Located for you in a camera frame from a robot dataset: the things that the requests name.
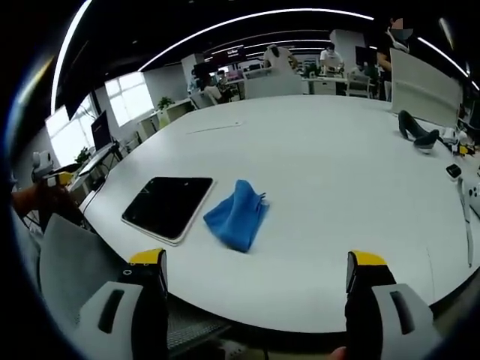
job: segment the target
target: blue cloth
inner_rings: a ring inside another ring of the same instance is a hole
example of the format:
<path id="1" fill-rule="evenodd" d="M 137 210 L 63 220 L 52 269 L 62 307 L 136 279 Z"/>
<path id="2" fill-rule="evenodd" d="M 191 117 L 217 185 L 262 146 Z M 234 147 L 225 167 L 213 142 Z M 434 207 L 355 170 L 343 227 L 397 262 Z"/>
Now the blue cloth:
<path id="1" fill-rule="evenodd" d="M 265 193 L 257 195 L 250 183 L 237 180 L 233 194 L 205 214 L 203 220 L 224 244 L 246 253 L 269 206 L 263 203 Z"/>

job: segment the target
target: black high heel shoe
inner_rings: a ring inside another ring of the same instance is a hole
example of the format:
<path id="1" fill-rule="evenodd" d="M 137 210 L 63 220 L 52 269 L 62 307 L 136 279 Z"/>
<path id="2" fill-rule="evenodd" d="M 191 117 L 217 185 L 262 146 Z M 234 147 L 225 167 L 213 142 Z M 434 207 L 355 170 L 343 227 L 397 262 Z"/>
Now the black high heel shoe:
<path id="1" fill-rule="evenodd" d="M 421 150 L 431 150 L 440 135 L 438 130 L 426 131 L 405 110 L 400 111 L 398 114 L 398 127 L 405 139 L 408 140 L 408 133 L 412 134 L 415 138 L 413 145 Z"/>

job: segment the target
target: ceiling light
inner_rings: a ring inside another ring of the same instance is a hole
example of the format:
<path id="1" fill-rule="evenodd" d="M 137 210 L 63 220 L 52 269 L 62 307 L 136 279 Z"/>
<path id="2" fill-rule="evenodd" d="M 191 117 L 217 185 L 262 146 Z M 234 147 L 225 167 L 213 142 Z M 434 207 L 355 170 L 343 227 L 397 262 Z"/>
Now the ceiling light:
<path id="1" fill-rule="evenodd" d="M 322 43 L 329 43 L 330 40 L 282 40 L 282 41 L 272 41 L 271 43 L 258 43 L 257 45 L 250 45 L 246 46 L 245 49 L 250 49 L 251 47 L 264 47 L 265 45 L 271 45 L 271 44 L 283 44 L 283 43 L 298 43 L 301 41 L 307 41 L 307 42 L 322 42 Z"/>
<path id="2" fill-rule="evenodd" d="M 261 17 L 261 16 L 265 16 L 265 15 L 284 14 L 284 13 L 298 13 L 298 12 L 306 12 L 306 11 L 348 15 L 348 16 L 351 16 L 351 17 L 360 17 L 362 19 L 366 19 L 366 20 L 370 20 L 370 21 L 374 20 L 373 17 L 361 15 L 360 13 L 351 13 L 349 11 L 333 10 L 333 9 L 316 9 L 316 8 L 309 8 L 309 7 L 299 8 L 299 9 L 270 10 L 270 11 L 264 11 L 262 13 L 252 13 L 251 15 L 240 16 L 240 17 L 236 17 L 235 19 L 220 22 L 216 25 L 210 26 L 209 28 L 204 28 L 203 30 L 198 31 L 195 34 L 187 36 L 185 39 L 182 39 L 179 42 L 174 43 L 172 46 L 167 47 L 164 51 L 162 51 L 159 54 L 157 54 L 156 56 L 154 56 L 151 60 L 147 61 L 140 69 L 138 69 L 138 71 L 142 71 L 144 68 L 149 66 L 152 62 L 154 62 L 155 60 L 157 60 L 161 56 L 168 53 L 171 49 L 175 49 L 177 46 L 182 45 L 184 42 L 189 41 L 190 39 L 193 39 L 193 38 L 195 38 L 195 37 L 197 37 L 201 34 L 205 34 L 206 32 L 209 32 L 210 30 L 220 28 L 221 26 L 225 26 L 225 25 L 228 25 L 228 24 L 236 23 L 237 21 L 251 19 L 251 18 L 254 18 L 254 17 Z"/>
<path id="3" fill-rule="evenodd" d="M 443 56 L 445 59 L 447 59 L 452 65 L 454 65 L 465 77 L 468 77 L 468 73 L 465 72 L 464 69 L 462 69 L 460 67 L 459 64 L 457 64 L 455 61 L 453 61 L 452 59 L 450 59 L 442 50 L 440 50 L 438 47 L 432 45 L 431 43 L 429 43 L 428 41 L 426 41 L 425 39 L 422 39 L 421 37 L 417 37 L 418 40 L 420 42 L 422 42 L 423 44 L 427 45 L 428 47 L 430 47 L 431 49 L 435 50 L 437 53 L 439 53 L 441 56 Z"/>
<path id="4" fill-rule="evenodd" d="M 212 55 L 215 55 L 215 54 L 218 54 L 218 53 L 222 53 L 223 51 L 228 51 L 228 50 L 231 50 L 231 49 L 237 49 L 237 48 L 239 48 L 239 47 L 243 47 L 243 45 L 232 46 L 232 47 L 229 47 L 228 49 L 218 50 L 218 51 L 213 52 Z"/>
<path id="5" fill-rule="evenodd" d="M 254 52 L 253 54 L 247 54 L 247 56 L 255 56 L 255 55 L 260 55 L 260 54 L 264 54 L 264 52 L 263 51 Z"/>
<path id="6" fill-rule="evenodd" d="M 60 80 L 60 73 L 62 72 L 63 61 L 65 60 L 65 55 L 67 54 L 68 46 L 74 36 L 75 30 L 77 29 L 80 20 L 83 17 L 83 14 L 89 8 L 89 5 L 92 3 L 92 0 L 86 0 L 80 9 L 75 14 L 70 26 L 68 27 L 67 34 L 65 35 L 65 39 L 63 39 L 63 43 L 61 44 L 60 52 L 58 53 L 57 63 L 55 65 L 55 72 L 53 73 L 53 84 L 52 84 L 52 99 L 50 100 L 50 113 L 53 115 L 55 113 L 56 108 L 56 98 L 57 98 L 57 91 L 59 90 L 59 80 Z"/>
<path id="7" fill-rule="evenodd" d="M 290 50 L 324 50 L 324 47 L 290 47 Z"/>

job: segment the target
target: black tablet screen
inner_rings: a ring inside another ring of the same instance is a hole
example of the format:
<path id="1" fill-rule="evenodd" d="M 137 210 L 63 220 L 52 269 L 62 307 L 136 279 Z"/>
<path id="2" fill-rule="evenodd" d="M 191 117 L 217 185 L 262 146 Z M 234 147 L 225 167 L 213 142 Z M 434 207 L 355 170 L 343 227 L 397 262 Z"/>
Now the black tablet screen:
<path id="1" fill-rule="evenodd" d="M 153 178 L 121 216 L 162 238 L 177 239 L 202 202 L 211 178 Z"/>

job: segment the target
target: potted plant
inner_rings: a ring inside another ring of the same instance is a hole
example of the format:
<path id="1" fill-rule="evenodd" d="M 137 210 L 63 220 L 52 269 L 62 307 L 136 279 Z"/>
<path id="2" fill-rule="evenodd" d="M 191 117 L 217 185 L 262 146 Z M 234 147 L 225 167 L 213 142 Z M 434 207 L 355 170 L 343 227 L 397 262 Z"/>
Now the potted plant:
<path id="1" fill-rule="evenodd" d="M 169 107 L 170 105 L 172 105 L 174 103 L 175 103 L 175 101 L 173 101 L 172 99 L 170 99 L 167 96 L 164 96 L 160 99 L 160 101 L 158 101 L 158 109 L 163 110 L 166 107 Z"/>
<path id="2" fill-rule="evenodd" d="M 83 148 L 75 159 L 77 164 L 83 165 L 90 158 L 90 153 L 87 148 Z"/>

